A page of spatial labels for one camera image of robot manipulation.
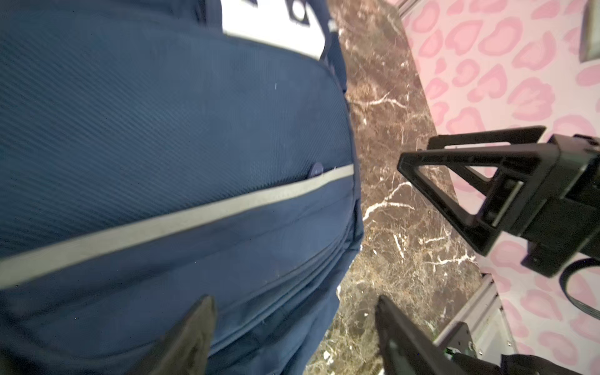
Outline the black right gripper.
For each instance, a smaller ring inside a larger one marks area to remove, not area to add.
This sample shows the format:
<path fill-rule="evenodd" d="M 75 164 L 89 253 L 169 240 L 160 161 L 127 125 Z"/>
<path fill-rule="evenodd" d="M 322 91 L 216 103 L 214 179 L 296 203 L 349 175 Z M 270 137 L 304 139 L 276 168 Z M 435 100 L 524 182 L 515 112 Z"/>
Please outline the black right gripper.
<path fill-rule="evenodd" d="M 405 152 L 398 171 L 448 220 L 475 253 L 486 256 L 504 231 L 528 241 L 521 264 L 551 278 L 582 253 L 599 258 L 599 139 L 556 134 L 544 126 L 433 137 Z M 433 179 L 451 173 L 472 195 L 451 197 Z"/>

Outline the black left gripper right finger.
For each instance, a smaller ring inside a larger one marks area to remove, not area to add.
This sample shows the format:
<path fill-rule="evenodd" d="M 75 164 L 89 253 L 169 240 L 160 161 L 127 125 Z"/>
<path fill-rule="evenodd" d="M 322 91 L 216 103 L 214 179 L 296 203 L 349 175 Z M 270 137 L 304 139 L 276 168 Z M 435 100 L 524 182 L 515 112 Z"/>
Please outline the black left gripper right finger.
<path fill-rule="evenodd" d="M 470 328 L 459 322 L 435 345 L 386 295 L 377 301 L 376 329 L 386 374 L 572 374 L 542 357 L 500 356 L 500 364 L 478 359 Z"/>

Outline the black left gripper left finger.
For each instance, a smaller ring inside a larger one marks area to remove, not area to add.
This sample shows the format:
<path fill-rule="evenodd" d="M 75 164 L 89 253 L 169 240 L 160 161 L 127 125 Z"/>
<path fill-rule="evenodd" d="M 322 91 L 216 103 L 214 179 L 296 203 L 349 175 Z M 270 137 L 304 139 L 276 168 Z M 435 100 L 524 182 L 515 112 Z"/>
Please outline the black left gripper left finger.
<path fill-rule="evenodd" d="M 138 375 L 200 375 L 206 373 L 217 326 L 214 297 L 205 295 L 190 308 L 129 371 Z"/>

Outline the navy blue student backpack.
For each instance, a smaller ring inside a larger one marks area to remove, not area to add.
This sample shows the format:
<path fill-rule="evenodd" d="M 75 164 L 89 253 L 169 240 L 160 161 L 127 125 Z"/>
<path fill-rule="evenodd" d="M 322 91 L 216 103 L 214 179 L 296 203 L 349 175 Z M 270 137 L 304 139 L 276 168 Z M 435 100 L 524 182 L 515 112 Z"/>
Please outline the navy blue student backpack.
<path fill-rule="evenodd" d="M 301 374 L 363 239 L 325 1 L 1 4 L 1 372 Z"/>

